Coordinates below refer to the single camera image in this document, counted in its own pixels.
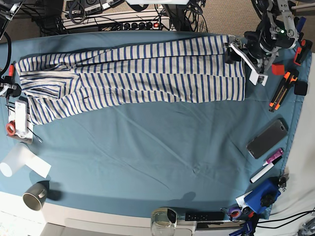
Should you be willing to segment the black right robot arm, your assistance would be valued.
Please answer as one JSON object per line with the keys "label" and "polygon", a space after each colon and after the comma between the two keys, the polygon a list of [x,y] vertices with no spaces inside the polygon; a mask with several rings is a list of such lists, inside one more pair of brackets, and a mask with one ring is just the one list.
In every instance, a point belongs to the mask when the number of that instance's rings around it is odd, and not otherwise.
{"label": "black right robot arm", "polygon": [[7,60],[5,67],[0,70],[0,96],[7,100],[10,97],[17,97],[21,94],[21,87],[14,82],[14,65],[11,63],[12,41],[6,28],[13,17],[20,10],[24,0],[1,0],[0,1],[0,38],[7,40]]}

